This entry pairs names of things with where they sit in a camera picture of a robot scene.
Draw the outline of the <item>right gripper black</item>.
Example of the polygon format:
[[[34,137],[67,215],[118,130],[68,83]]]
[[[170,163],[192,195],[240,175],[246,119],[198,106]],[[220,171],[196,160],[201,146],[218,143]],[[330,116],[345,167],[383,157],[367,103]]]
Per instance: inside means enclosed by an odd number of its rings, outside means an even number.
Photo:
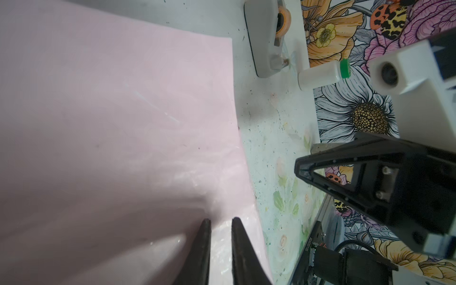
[[[346,185],[317,172],[343,165],[353,166]],[[412,251],[455,258],[455,153],[386,135],[358,133],[351,142],[296,159],[294,173],[389,226]]]

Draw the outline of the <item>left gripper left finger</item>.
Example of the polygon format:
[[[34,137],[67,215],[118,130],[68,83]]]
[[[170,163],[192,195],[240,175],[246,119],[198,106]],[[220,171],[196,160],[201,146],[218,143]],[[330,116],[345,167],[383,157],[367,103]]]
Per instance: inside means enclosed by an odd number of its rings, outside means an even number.
[[[210,274],[211,220],[202,221],[184,265],[173,285],[208,285]]]

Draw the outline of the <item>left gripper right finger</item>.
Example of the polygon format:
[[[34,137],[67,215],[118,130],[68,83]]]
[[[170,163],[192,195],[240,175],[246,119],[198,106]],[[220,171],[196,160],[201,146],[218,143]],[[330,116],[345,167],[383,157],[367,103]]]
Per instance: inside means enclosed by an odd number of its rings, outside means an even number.
[[[232,220],[232,275],[234,285],[271,285],[238,217]]]

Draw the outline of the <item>purple wrapping paper sheet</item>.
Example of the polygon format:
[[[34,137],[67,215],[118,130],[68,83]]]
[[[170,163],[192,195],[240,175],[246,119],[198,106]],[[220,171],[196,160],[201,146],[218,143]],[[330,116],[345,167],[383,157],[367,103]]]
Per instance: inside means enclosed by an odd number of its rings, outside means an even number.
[[[233,41],[67,1],[1,2],[1,283],[169,285],[204,219],[232,283],[242,219],[272,277]]]

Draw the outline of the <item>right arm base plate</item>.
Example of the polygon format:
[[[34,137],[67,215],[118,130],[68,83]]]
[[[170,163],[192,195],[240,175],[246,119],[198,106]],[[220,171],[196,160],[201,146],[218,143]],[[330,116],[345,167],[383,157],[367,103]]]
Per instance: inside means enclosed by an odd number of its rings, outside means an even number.
[[[289,281],[290,285],[311,285],[314,279],[313,261],[315,248],[324,243],[324,232],[322,223],[316,221],[309,235],[309,238],[304,244],[297,265]]]

